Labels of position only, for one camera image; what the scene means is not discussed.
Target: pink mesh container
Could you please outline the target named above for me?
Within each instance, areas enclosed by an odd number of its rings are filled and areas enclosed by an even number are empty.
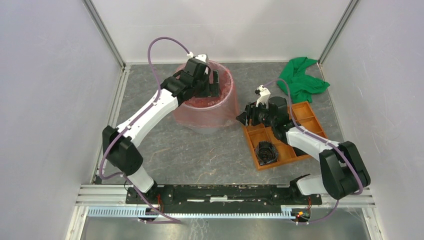
[[[193,97],[173,111],[175,121],[200,134],[212,134],[220,128],[235,124],[239,115],[236,85],[230,71],[223,65],[209,60],[210,69],[219,72],[219,97]]]

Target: white panel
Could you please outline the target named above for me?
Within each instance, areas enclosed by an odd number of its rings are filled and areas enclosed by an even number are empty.
[[[0,239],[63,239],[120,67],[80,0],[1,1],[0,22]]]
[[[324,62],[347,140],[369,170],[385,236],[422,239],[424,2],[360,1]]]
[[[317,59],[349,0],[93,0],[126,62],[147,62],[162,36],[211,60]],[[154,62],[185,60],[171,42],[157,43]]]

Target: orange compartment tray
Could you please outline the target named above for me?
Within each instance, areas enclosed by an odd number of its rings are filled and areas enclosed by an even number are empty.
[[[296,122],[300,123],[303,127],[313,132],[314,134],[327,139],[327,135],[324,132],[323,127],[321,126],[317,117],[315,116],[314,111],[312,111],[309,102],[305,101],[293,104],[292,108]],[[252,155],[254,165],[259,171],[274,168],[283,164],[294,163],[296,161],[304,160],[310,157],[309,155],[301,155],[300,152],[295,152],[293,147],[286,145],[280,140],[276,139],[273,131],[271,130],[271,127],[265,127],[263,124],[259,124],[256,126],[242,126],[242,128],[247,139],[247,145],[250,148],[250,153]],[[259,165],[258,158],[255,154],[255,148],[261,141],[271,142],[277,148],[277,162],[263,166]]]

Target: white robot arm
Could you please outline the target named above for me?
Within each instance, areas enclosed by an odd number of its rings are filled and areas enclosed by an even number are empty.
[[[103,130],[103,151],[119,134],[124,132],[106,157],[141,192],[146,193],[155,184],[155,181],[142,166],[143,157],[137,150],[147,133],[184,101],[192,97],[219,96],[218,72],[211,71],[208,67],[208,61],[206,54],[190,58],[184,69],[165,79],[160,85],[161,90],[158,90],[149,102],[132,117],[116,128],[107,126]],[[211,73],[213,74],[213,83],[209,83]]]
[[[363,187],[370,184],[368,171],[352,142],[331,141],[308,131],[299,123],[295,124],[290,119],[287,100],[279,96],[270,97],[266,87],[259,86],[255,93],[259,95],[258,100],[248,103],[237,120],[245,126],[264,124],[271,127],[275,138],[319,161],[321,175],[301,176],[290,182],[296,195],[329,194],[339,200],[358,191],[359,181]],[[345,159],[350,166],[341,166]]]

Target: gray marble surface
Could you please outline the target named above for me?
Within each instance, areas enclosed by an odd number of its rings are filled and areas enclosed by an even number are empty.
[[[325,216],[327,211],[314,208],[312,219]],[[325,221],[305,227],[296,227],[287,219],[181,218],[181,221],[182,224],[140,224],[131,217],[89,216],[81,239],[371,240],[360,208],[338,208]]]
[[[233,75],[240,110],[257,99],[254,90],[279,76],[286,63],[224,63]],[[175,72],[178,64],[158,64],[158,75],[165,79]],[[317,65],[307,74],[322,78]],[[155,93],[156,82],[148,65],[133,65],[130,69],[118,123],[131,117]],[[273,96],[285,94],[276,84],[269,87]],[[311,106],[328,137],[342,141],[328,92],[312,96]],[[257,171],[240,124],[214,134],[199,134],[178,125],[172,114],[162,119],[138,147],[144,158],[143,166],[158,184],[288,184],[304,174],[320,172],[319,163],[306,159],[272,169]],[[115,172],[110,163],[105,173]],[[119,177],[104,184],[119,184]]]

